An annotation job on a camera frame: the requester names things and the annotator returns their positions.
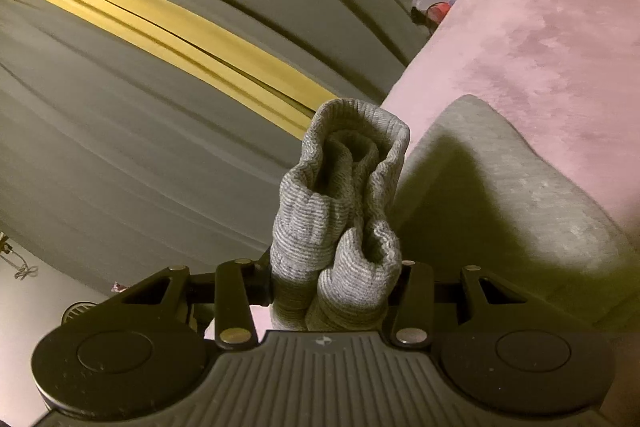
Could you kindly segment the grey curtain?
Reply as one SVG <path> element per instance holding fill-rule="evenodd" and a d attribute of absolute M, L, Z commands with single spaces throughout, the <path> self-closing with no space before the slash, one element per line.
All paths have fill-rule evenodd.
<path fill-rule="evenodd" d="M 381 103 L 412 0 L 1 0 L 1 226 L 99 291 L 261 255 L 328 98 Z"/>

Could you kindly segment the grey sweatpants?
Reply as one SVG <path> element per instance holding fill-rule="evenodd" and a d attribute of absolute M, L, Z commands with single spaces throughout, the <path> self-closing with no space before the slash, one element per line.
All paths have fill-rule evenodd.
<path fill-rule="evenodd" d="M 407 259 L 479 265 L 609 334 L 639 326 L 638 251 L 488 104 L 462 96 L 412 142 L 382 108 L 324 103 L 280 184 L 272 324 L 373 329 Z"/>

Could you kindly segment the round black fan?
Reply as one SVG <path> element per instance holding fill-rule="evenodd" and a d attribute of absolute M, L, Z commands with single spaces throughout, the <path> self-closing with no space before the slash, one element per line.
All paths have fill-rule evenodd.
<path fill-rule="evenodd" d="M 92 303 L 91 301 L 77 301 L 77 303 L 72 303 L 63 312 L 61 324 L 64 325 L 76 319 L 76 317 L 80 317 L 81 314 L 91 310 L 95 306 L 96 303 Z"/>

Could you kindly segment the pink bed blanket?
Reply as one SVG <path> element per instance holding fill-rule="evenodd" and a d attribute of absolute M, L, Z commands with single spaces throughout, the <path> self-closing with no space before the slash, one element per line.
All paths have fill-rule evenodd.
<path fill-rule="evenodd" d="M 639 254 L 639 0 L 457 0 L 381 106 L 418 142 L 471 95 Z"/>

